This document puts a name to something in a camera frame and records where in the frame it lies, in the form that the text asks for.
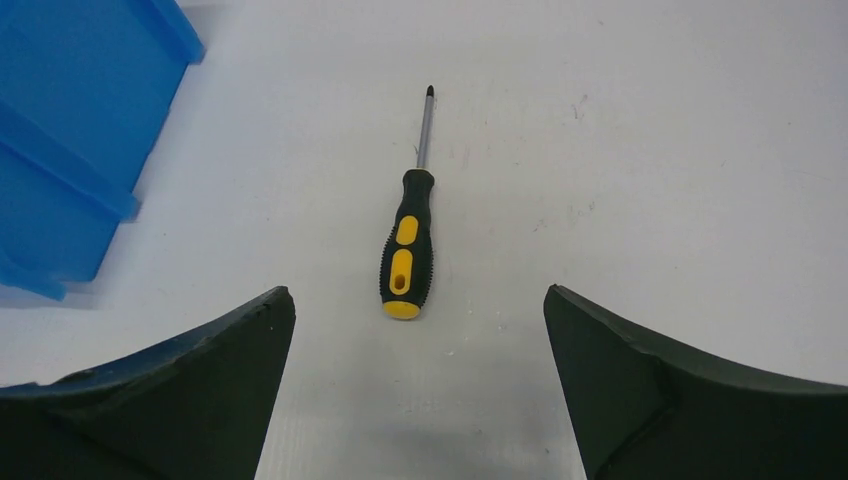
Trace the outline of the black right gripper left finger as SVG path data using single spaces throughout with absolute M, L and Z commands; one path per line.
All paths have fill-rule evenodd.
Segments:
M 1 391 L 5 479 L 251 479 L 296 314 L 283 286 L 51 384 Z

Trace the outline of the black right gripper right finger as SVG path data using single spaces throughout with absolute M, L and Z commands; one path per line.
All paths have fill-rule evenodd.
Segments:
M 720 358 L 559 285 L 544 317 L 590 479 L 843 479 L 847 390 Z

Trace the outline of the black yellow screwdriver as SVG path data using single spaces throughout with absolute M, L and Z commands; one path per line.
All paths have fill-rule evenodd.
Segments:
M 416 166 L 405 172 L 403 195 L 383 247 L 379 293 L 384 312 L 396 320 L 419 316 L 433 279 L 434 250 L 430 199 L 435 177 L 427 169 L 435 89 L 428 86 Z

